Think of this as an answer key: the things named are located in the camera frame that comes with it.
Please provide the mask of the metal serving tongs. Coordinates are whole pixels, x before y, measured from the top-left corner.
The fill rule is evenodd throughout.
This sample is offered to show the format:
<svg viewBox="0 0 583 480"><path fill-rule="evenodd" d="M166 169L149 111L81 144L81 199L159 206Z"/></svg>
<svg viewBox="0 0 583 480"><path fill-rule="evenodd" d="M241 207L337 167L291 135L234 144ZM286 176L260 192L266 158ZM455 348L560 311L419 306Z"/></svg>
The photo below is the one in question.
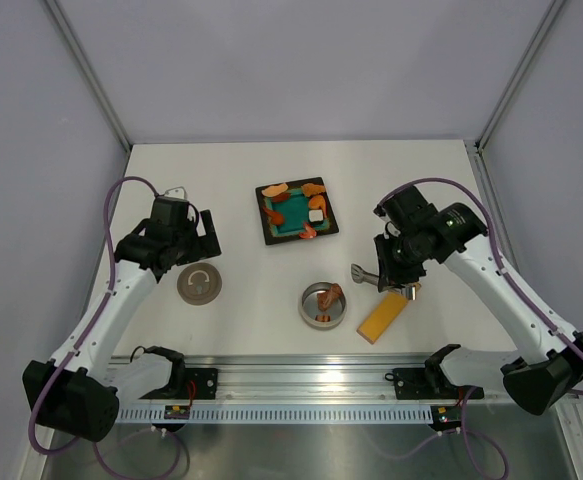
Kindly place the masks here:
<svg viewBox="0 0 583 480"><path fill-rule="evenodd" d="M364 270L360 265L352 263L350 265L350 274L356 284L370 284L377 288L380 293L391 292L405 297L409 301L416 299L417 292L421 285L419 283L410 283L405 285L390 285L383 282L382 279L371 272Z"/></svg>

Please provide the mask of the round grey tin lid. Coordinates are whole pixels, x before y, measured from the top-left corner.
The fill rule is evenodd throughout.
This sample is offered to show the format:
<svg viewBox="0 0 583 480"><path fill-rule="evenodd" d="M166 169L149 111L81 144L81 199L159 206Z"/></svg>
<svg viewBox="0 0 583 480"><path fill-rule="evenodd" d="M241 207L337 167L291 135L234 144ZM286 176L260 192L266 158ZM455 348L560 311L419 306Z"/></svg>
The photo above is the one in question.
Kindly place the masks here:
<svg viewBox="0 0 583 480"><path fill-rule="evenodd" d="M222 277L212 264L199 262L187 266L179 274L176 288L185 303L193 306L207 305L219 296Z"/></svg>

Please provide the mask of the large brown meat piece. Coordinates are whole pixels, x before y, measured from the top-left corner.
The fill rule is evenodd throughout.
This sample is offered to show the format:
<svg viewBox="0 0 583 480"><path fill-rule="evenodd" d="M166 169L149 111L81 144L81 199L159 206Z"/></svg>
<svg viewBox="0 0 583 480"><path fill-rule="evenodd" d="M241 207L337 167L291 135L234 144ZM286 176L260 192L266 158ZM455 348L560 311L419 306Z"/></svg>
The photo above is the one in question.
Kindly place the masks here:
<svg viewBox="0 0 583 480"><path fill-rule="evenodd" d="M336 301L343 295L341 286L337 283L332 283L330 287L317 294L317 304L321 311L327 311Z"/></svg>

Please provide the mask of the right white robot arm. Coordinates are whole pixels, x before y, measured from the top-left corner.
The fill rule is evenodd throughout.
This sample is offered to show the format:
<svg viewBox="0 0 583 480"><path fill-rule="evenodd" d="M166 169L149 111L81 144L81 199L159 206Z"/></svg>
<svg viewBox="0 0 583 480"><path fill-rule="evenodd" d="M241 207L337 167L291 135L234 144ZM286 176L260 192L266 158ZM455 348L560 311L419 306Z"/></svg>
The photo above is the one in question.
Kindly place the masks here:
<svg viewBox="0 0 583 480"><path fill-rule="evenodd" d="M510 352L449 344L424 363L422 377L436 396L471 395L471 388L506 393L532 415L545 413L583 380L583 331L544 302L507 261L482 204L442 210L409 182L387 194L374 213L385 230L374 239L379 291L404 289L436 261L487 307L512 340Z"/></svg>

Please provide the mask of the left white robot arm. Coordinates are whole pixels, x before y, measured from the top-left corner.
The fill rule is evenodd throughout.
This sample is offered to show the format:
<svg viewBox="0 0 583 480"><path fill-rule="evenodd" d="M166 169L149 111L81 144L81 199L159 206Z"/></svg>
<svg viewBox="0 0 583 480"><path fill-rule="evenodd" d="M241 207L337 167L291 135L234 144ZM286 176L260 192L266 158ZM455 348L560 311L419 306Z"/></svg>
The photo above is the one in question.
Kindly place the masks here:
<svg viewBox="0 0 583 480"><path fill-rule="evenodd" d="M29 426L44 426L91 442L104 439L121 406L139 399L187 399L194 375L183 354L150 347L108 376L110 359L138 308L176 266L219 256L208 210L168 196L154 199L149 217L117 244L105 289L71 335L45 362L23 373Z"/></svg>

